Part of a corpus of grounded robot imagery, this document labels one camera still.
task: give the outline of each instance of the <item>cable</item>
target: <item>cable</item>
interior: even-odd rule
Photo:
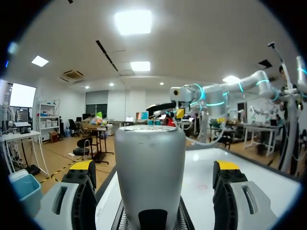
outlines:
[[[188,137],[186,137],[186,139],[187,139],[188,141],[192,142],[192,143],[195,143],[195,144],[198,144],[198,145],[202,145],[202,146],[214,145],[215,143],[217,143],[217,142],[222,138],[223,133],[224,133],[224,131],[225,131],[225,128],[224,128],[225,125],[226,125],[226,122],[224,122],[224,123],[222,124],[222,131],[221,131],[220,135],[217,137],[217,139],[216,139],[215,141],[213,141],[213,142],[210,142],[210,143],[203,143],[203,142],[199,142],[199,141],[193,140],[193,139],[188,138]]]
[[[190,129],[190,128],[192,127],[192,125],[193,125],[193,122],[191,122],[191,123],[190,123],[190,126],[189,126],[188,128],[184,128],[184,124],[182,123],[182,119],[180,120],[180,123],[181,123],[181,125],[182,125],[182,129],[183,129],[183,130],[188,130],[188,129]]]

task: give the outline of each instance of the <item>ceiling light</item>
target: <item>ceiling light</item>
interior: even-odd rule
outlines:
[[[37,55],[33,61],[31,63],[37,65],[37,66],[40,66],[40,67],[43,67],[44,65],[46,65],[49,61],[40,57],[39,55]]]
[[[223,79],[223,81],[227,82],[227,83],[236,83],[240,81],[240,78],[237,78],[235,76],[228,76],[226,78]]]
[[[152,25],[150,11],[126,11],[115,14],[115,25],[121,35],[149,34]]]
[[[133,71],[150,71],[149,61],[134,61],[130,65]]]

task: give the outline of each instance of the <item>window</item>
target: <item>window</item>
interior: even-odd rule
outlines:
[[[101,112],[102,118],[106,118],[107,113],[107,104],[87,104],[86,105],[86,113],[87,114],[95,114]]]

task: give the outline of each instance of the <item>table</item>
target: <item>table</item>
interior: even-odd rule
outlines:
[[[300,192],[297,178],[223,148],[187,147],[181,197],[196,230],[214,229],[213,162],[231,161],[240,167],[271,200],[271,209],[281,217]],[[97,229],[111,229],[121,201],[116,166],[96,192]]]
[[[96,136],[96,144],[97,144],[97,154],[96,155],[97,156],[96,155],[94,156],[94,160],[97,163],[104,162],[104,163],[109,164],[109,162],[107,162],[107,161],[101,161],[100,160],[100,159],[103,159],[107,153],[114,154],[113,152],[108,152],[106,150],[106,132],[110,130],[110,129],[108,129],[108,126],[88,127],[88,128],[84,128],[84,130],[90,131],[90,132],[92,132],[92,131],[98,132],[97,136]],[[101,132],[102,132],[104,140],[105,140],[105,151],[104,152],[102,152],[102,148],[101,148]]]
[[[40,148],[40,152],[41,152],[41,155],[42,155],[42,159],[43,159],[43,163],[44,163],[46,171],[43,170],[39,166],[39,163],[38,163],[38,160],[37,160],[37,156],[36,156],[35,147],[34,147],[34,137],[38,137],[39,148]],[[12,162],[12,158],[11,158],[10,151],[9,151],[9,144],[11,142],[18,141],[18,140],[23,140],[23,139],[31,139],[32,147],[33,147],[33,152],[34,152],[34,156],[35,156],[35,160],[36,160],[37,166],[39,167],[39,169],[43,173],[45,173],[46,175],[49,176],[49,172],[48,172],[48,169],[47,169],[47,166],[46,166],[46,162],[45,162],[45,159],[44,159],[44,154],[43,154],[43,151],[42,151],[42,137],[41,137],[41,133],[37,132],[37,131],[33,131],[33,130],[31,130],[30,133],[25,133],[25,134],[20,134],[20,133],[5,134],[2,137],[0,137],[0,143],[2,145],[3,155],[4,155],[4,158],[5,158],[5,161],[6,161],[6,164],[8,166],[10,174],[14,173],[15,169],[13,167],[13,162]]]
[[[276,137],[277,137],[277,134],[279,132],[278,126],[256,126],[256,125],[246,125],[246,124],[244,124],[244,129],[245,129],[244,149],[251,147],[254,144],[257,144],[257,145],[262,144],[262,143],[254,141],[254,132],[255,131],[258,131],[258,132],[267,131],[267,132],[270,132],[270,138],[269,138],[268,145],[265,145],[268,148],[266,157],[270,156],[274,152],[274,148],[275,148],[275,144],[276,144]],[[252,132],[251,143],[249,145],[246,145],[249,131]],[[274,135],[273,145],[271,146],[273,134],[275,134],[275,135]]]
[[[215,128],[215,127],[210,127],[209,130],[210,130],[209,142],[211,142],[211,141],[214,140],[214,138],[215,138],[215,137],[212,138],[212,130],[214,131],[214,135],[215,135],[215,136],[217,136],[216,133],[221,133],[221,132],[222,132],[222,129],[221,129],[221,128]],[[235,129],[225,128],[225,129],[224,129],[223,136],[224,136],[224,135],[227,135],[227,133],[232,133],[232,134],[233,134],[232,136],[233,136],[233,138],[234,138],[235,132],[236,132]]]

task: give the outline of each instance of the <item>monitor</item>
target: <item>monitor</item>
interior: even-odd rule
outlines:
[[[125,121],[126,122],[133,122],[133,116],[127,116]]]
[[[13,83],[10,106],[33,108],[35,87]]]
[[[89,117],[91,117],[91,114],[82,114],[82,120],[85,120]]]
[[[277,120],[276,119],[271,119],[270,120],[271,126],[277,126]]]
[[[141,120],[148,120],[148,112],[141,112]]]

